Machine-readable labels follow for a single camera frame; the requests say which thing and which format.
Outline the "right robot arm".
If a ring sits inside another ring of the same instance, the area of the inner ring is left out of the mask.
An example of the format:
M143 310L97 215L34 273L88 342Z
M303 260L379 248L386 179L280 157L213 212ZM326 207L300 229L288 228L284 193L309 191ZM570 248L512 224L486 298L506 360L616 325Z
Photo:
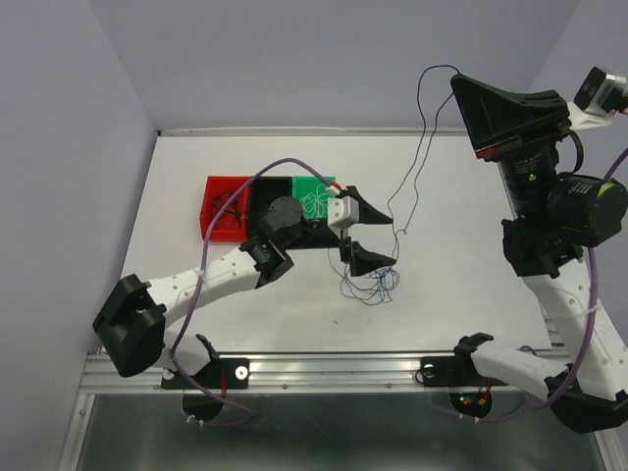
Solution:
M513 386L576 433L617 428L627 419L627 347L599 297L595 248L621 232L627 189L612 175L560 172L556 146L625 113L627 80L592 68L572 101L553 90L509 92L463 74L450 86L476 156L498 166L513 206L513 218L501 224L504 256L570 360L478 333L446 358L446 381Z

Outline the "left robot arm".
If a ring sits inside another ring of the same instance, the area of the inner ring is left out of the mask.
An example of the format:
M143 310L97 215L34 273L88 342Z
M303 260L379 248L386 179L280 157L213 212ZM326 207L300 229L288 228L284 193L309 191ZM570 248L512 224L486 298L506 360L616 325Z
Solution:
M176 322L187 327L196 309L275 282L293 266L289 251L320 236L338 246L353 277L391 267L393 258L364 249L349 230L392 222L353 185L329 198L325 221L306 219L297 199L281 196L259 219L254 236L220 258L162 279L143 282L135 274L121 278L92 329L123 378L160 367L185 374L196 386L209 386L218 377L217 353L202 335L175 331Z

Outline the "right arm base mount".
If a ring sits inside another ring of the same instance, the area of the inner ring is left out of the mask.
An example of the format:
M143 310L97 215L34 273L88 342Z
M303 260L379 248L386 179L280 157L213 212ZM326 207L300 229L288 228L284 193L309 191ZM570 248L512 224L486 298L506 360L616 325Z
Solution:
M460 339L452 355L424 356L414 373L414 380L425 388L471 388L471 392L450 392L450 404L461 418L476 422L495 422L489 418L493 406L493 387L504 382L482 376L471 359L479 346L493 341L494 337L478 333Z

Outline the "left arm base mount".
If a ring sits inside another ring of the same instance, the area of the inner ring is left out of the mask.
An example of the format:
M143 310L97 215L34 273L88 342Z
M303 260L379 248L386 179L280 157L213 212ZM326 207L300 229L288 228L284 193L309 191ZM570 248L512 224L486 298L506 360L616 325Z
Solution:
M197 337L209 354L209 362L190 376L192 383L180 371L165 369L161 388L165 391L183 391L182 410L189 424L200 428L227 428L246 424L253 418L252 411L236 404L229 398L229 392L248 388L249 359L223 359L207 338L201 335Z

